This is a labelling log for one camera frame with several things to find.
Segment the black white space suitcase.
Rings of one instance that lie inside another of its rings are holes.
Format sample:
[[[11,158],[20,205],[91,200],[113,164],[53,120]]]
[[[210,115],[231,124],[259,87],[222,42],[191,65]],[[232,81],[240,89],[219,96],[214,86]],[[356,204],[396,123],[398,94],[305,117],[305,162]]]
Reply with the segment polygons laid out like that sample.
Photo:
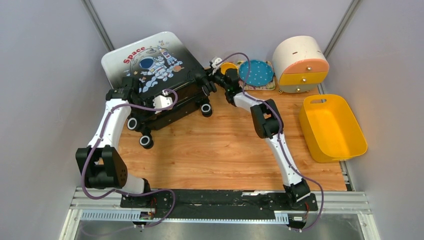
[[[163,31],[106,53],[101,65],[113,88],[123,84],[124,77],[139,80],[139,97],[144,101],[162,93],[176,91],[176,105],[155,118],[141,121],[133,109],[127,118],[127,128],[141,133],[139,144],[150,149],[154,145],[151,132],[200,110],[210,117],[213,109],[209,100],[215,84],[209,85],[207,73],[180,39],[170,31]]]

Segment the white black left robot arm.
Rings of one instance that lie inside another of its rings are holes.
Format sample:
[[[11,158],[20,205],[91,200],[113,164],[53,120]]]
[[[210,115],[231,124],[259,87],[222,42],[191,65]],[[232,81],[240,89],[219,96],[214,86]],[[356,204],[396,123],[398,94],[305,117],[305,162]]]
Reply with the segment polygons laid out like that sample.
[[[75,159],[81,174],[81,188],[92,200],[112,193],[131,196],[138,206],[148,207],[153,194],[147,190],[148,181],[131,175],[118,153],[119,140],[127,118],[133,109],[143,112],[162,112],[172,109],[179,97],[175,90],[162,93],[143,104],[139,96],[140,81],[124,77],[122,86],[109,90],[105,109],[93,138],[86,147],[78,148]]]

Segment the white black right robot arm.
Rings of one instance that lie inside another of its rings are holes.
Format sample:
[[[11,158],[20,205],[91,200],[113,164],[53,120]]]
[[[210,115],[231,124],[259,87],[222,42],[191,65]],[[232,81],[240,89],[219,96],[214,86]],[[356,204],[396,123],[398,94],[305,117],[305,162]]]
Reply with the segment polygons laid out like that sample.
[[[299,209],[311,195],[311,190],[291,156],[285,140],[284,124],[275,101],[256,98],[244,91],[239,85],[240,78],[235,68],[227,70],[226,74],[209,68],[206,75],[210,83],[224,89],[229,104],[251,114],[257,136],[265,140],[280,169],[286,205],[293,210]]]

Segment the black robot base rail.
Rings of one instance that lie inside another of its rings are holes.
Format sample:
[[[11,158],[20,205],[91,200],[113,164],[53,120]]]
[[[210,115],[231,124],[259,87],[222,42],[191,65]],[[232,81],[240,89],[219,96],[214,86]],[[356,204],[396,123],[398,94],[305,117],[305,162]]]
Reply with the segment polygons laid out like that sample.
[[[166,220],[268,221],[290,227],[306,225],[319,211],[315,194],[299,202],[283,191],[174,189],[148,196],[122,196],[120,207],[141,209],[142,215]]]

